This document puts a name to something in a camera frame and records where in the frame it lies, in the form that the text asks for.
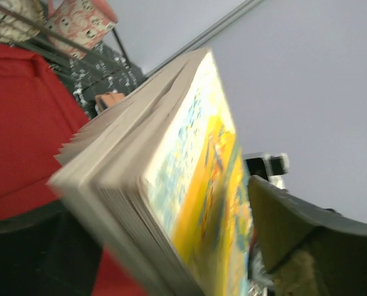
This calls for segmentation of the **yellow teal Penguin paperback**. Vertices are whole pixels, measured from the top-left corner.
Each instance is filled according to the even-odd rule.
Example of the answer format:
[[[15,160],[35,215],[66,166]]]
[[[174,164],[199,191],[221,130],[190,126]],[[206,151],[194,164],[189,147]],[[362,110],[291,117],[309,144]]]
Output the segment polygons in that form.
[[[49,186],[148,295],[247,295],[247,167],[209,48],[103,111],[57,160]]]

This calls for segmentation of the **red backpack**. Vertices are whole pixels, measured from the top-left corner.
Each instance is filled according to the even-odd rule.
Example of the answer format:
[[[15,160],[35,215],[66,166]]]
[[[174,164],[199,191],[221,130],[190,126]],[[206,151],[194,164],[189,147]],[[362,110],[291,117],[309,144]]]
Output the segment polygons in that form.
[[[0,44],[0,295],[143,295],[47,186],[88,118],[39,55]]]

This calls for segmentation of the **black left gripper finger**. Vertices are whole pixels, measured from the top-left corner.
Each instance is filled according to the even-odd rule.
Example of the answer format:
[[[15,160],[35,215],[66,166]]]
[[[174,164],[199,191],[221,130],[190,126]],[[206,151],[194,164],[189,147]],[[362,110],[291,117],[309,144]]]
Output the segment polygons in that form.
[[[257,242],[276,295],[367,295],[367,224],[252,176]]]

